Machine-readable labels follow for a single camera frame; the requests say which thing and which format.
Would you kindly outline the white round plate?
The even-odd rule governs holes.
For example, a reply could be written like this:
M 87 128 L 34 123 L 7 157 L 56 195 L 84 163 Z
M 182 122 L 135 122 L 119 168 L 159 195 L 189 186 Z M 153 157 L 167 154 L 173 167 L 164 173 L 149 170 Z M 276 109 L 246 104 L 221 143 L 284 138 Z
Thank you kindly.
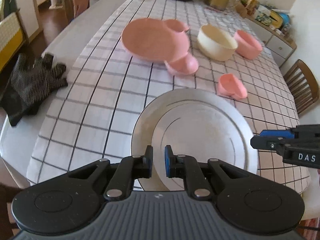
M 165 173 L 164 148 L 205 163 L 217 158 L 251 173 L 258 169 L 258 152 L 250 145 L 252 130 L 225 99 L 201 89 L 176 89 L 150 102 L 142 111 L 131 138 L 131 153 L 153 147 L 150 179 L 140 179 L 145 191 L 180 191 L 179 178 Z

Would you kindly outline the pink heart-shaped dish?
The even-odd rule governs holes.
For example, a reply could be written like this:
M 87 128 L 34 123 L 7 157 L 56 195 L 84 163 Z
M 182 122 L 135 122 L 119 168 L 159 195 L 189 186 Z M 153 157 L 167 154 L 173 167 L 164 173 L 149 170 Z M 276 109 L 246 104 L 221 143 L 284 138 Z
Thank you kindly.
M 220 76 L 217 85 L 217 93 L 223 96 L 230 96 L 235 100 L 242 100 L 248 96 L 246 87 L 231 73 Z

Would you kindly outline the large pink bowl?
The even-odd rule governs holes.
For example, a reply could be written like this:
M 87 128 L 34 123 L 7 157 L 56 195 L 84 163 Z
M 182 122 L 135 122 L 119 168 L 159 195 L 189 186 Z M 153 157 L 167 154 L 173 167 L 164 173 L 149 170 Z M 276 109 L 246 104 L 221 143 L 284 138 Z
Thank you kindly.
M 236 52 L 246 59 L 253 60 L 263 51 L 260 42 L 243 30 L 237 30 L 233 37 L 238 43 Z

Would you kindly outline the pink mouse-ear plate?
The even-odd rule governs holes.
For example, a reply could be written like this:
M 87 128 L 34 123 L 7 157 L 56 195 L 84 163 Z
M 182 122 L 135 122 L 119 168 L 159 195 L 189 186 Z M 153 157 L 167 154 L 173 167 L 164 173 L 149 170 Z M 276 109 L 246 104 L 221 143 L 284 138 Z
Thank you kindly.
M 133 56 L 164 63 L 171 75 L 192 75 L 199 63 L 189 52 L 189 26 L 175 19 L 139 18 L 126 25 L 121 41 Z

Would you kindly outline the cream yellow bowl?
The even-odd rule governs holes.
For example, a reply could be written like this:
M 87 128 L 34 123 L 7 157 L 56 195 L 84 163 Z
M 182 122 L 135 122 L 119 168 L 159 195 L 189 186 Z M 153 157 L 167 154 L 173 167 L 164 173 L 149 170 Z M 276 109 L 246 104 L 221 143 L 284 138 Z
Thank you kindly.
M 215 61 L 229 60 L 238 48 L 234 37 L 210 24 L 199 29 L 197 44 L 204 55 Z

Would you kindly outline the wooden chair right side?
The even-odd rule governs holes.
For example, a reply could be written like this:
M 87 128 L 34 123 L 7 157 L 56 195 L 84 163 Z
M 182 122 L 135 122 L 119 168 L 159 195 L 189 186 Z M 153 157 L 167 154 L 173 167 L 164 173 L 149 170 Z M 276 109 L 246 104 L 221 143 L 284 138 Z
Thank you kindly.
M 319 84 L 307 64 L 298 59 L 284 75 L 293 96 L 298 115 L 319 100 Z

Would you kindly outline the white drawer cabinet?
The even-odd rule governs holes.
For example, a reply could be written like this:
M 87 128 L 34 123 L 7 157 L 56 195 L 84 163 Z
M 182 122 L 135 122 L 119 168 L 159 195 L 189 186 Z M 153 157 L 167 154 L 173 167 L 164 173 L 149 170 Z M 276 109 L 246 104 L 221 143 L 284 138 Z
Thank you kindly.
M 270 50 L 276 64 L 281 68 L 297 49 L 296 43 L 294 41 L 288 42 L 284 36 L 277 34 L 270 27 L 263 25 L 250 16 L 247 16 L 245 20 L 257 37 Z

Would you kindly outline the black checked white tablecloth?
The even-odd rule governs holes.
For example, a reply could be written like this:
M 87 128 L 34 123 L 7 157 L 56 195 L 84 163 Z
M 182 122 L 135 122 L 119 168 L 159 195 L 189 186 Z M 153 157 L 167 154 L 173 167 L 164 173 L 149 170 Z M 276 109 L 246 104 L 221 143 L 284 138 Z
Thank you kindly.
M 191 76 L 172 76 L 162 63 L 144 62 L 127 53 L 120 40 L 125 25 L 141 17 L 175 19 L 189 25 L 191 53 L 200 64 Z M 234 106 L 252 133 L 298 124 L 298 114 L 270 52 L 253 60 L 233 55 L 225 63 L 204 56 L 197 47 L 200 26 L 210 23 L 230 34 L 249 30 L 235 12 L 217 13 L 199 3 L 127 0 L 97 31 L 68 73 L 42 123 L 27 169 L 31 184 L 41 183 L 102 157 L 116 163 L 131 155 L 131 138 L 144 108 L 176 89 L 201 89 Z M 221 75 L 235 75 L 248 96 L 235 100 L 217 93 Z M 258 152 L 256 174 L 302 193 L 311 183 L 306 167 L 285 164 L 274 151 Z

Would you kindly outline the black patterned gloves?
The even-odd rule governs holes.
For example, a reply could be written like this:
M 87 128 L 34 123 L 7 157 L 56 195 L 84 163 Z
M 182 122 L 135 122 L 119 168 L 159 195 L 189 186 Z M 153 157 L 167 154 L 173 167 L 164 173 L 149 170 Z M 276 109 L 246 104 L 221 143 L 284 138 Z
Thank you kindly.
M 20 53 L 8 83 L 1 94 L 1 107 L 9 123 L 16 126 L 25 115 L 37 114 L 40 105 L 48 96 L 68 86 L 64 73 L 66 65 L 53 65 L 54 55 L 46 53 L 36 58 L 31 66 L 25 53 Z

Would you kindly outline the cream cushioned chair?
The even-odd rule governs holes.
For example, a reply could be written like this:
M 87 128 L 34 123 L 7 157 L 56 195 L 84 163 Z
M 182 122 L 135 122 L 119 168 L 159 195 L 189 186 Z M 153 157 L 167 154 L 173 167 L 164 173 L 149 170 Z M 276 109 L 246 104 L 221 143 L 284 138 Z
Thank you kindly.
M 26 44 L 29 44 L 29 40 L 21 20 L 20 9 L 18 9 L 1 21 L 1 72 L 13 56 Z

